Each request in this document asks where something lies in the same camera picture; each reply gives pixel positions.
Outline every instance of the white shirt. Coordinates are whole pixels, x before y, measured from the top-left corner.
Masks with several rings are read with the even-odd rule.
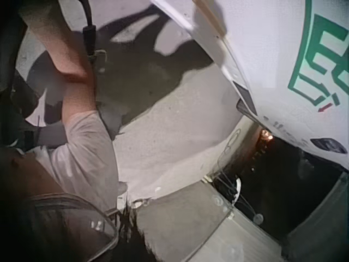
[[[118,170],[112,141],[97,111],[75,114],[65,126],[68,143],[32,151],[62,189],[103,211],[116,207]]]

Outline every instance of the white panel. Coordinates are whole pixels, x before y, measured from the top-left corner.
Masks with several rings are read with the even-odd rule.
[[[190,262],[280,262],[281,247],[239,210],[226,218]]]

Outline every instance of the green lettering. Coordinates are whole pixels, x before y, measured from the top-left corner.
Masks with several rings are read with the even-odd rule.
[[[323,56],[326,56],[336,64],[338,64],[341,61],[342,57],[337,53],[333,52],[332,50],[328,49],[324,45],[320,44],[323,32],[328,32],[331,35],[337,37],[338,39],[344,41],[346,36],[348,35],[348,30],[322,16],[314,15],[313,28],[311,32],[309,46],[305,54],[305,59],[312,69],[324,75],[327,72],[327,70],[314,62],[314,57],[316,53],[320,53]]]
[[[332,70],[333,81],[347,94],[349,95],[349,83],[344,83],[338,76],[346,71],[349,73],[349,52],[348,49],[345,51],[344,55],[341,57],[340,61],[337,63],[336,67]]]

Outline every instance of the concrete ground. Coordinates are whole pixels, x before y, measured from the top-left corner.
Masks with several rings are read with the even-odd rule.
[[[186,31],[149,8],[149,0],[90,2],[97,48],[106,51],[96,62],[98,100],[114,106],[114,125],[122,118],[114,145],[128,198],[167,195],[212,172],[222,152],[228,161],[235,148],[226,148],[231,134],[244,134],[251,121],[243,119],[236,128],[238,95],[220,69]],[[71,29],[82,30],[79,2],[60,3]],[[27,120],[40,126],[59,120],[62,99],[44,51],[28,32],[17,60],[40,97]]]

